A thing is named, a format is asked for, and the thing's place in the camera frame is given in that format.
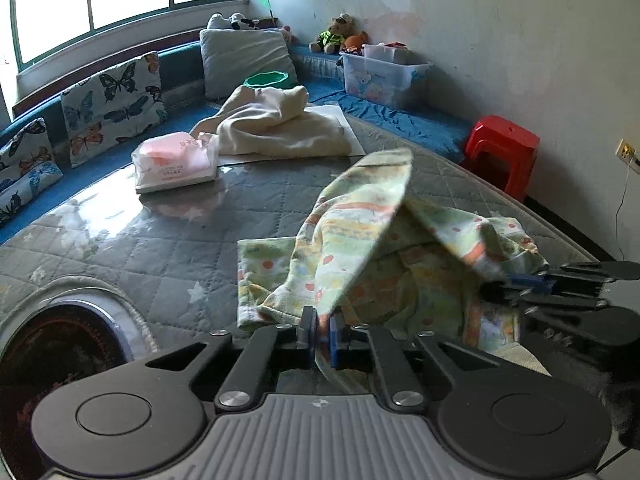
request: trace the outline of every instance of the power outlet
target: power outlet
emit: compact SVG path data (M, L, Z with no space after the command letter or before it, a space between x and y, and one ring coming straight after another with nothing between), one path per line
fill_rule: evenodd
M632 170L640 173L640 161L638 161L636 157L636 149L625 139L620 140L620 144L616 150L616 156L624 162L626 166L630 164Z

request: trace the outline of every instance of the green window frame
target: green window frame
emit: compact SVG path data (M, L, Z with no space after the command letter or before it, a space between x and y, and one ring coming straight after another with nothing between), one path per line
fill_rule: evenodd
M92 7L91 7L91 0L86 0L87 9L89 13L89 31L84 34L81 34L80 36L76 36L71 40L65 41L65 43L62 43L59 46L56 46L50 50L47 50L43 54L40 54L39 56L33 59L30 59L27 62L24 62L22 58L22 53L20 50L20 39L18 36L18 21L17 21L16 9L15 9L15 0L9 0L10 17L11 17L11 33L12 33L12 38L14 40L15 60L18 67L18 72L22 72L27 67L30 67L34 63L37 63L45 59L51 54L59 50L62 50L63 48L68 47L69 45L72 45L74 43L77 43L78 41L84 40L85 38L90 38L91 36L94 36L95 34L99 34L100 32L103 32L105 30L109 30L110 28L115 28L115 27L118 27L119 25L123 25L124 23L130 23L135 20L140 20L141 18L147 18L149 16L155 16L157 14L163 14L165 12L170 12L171 10L184 9L185 7L196 7L200 5L213 4L217 2L234 2L234 1L238 1L238 0L191 0L188 2L181 2L178 4L175 3L174 0L169 0L168 7L164 7L162 9L150 10L149 12L144 12L143 14L137 14L135 16L131 16L129 18L119 20L118 22L110 23L109 25L95 28L94 16L93 16Z

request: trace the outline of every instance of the pillow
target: pillow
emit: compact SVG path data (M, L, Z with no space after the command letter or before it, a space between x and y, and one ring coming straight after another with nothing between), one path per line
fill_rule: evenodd
M60 178L44 120L31 121L0 148L0 226Z
M61 99L73 168L167 118L157 52L92 75Z
M298 83L287 43L277 30L204 29L200 48L207 99L229 97L259 72L286 72L292 86Z

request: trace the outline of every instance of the black and white plush toy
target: black and white plush toy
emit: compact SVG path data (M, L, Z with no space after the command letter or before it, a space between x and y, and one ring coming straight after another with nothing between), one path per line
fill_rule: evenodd
M248 20L244 14L236 12L229 18L224 18L222 14L216 12L207 23L207 28L226 29L232 28L233 30L255 30L257 28L258 20Z

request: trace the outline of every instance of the orange butterfly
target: orange butterfly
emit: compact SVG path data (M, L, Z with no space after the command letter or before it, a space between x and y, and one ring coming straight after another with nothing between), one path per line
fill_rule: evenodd
M78 155L82 149L89 150L91 146L102 144L104 136L100 133L102 123L95 123L89 127L86 135L76 135L71 139L71 153Z
M31 153L30 158L24 158L20 161L20 175L27 174L31 168L37 166L41 162L46 162L47 160L51 160L51 154L47 148L40 146L38 148L38 153L35 155Z
M149 72L152 74L157 74L160 70L160 60L158 59L157 52L150 52L149 54L145 54L145 60L149 63Z

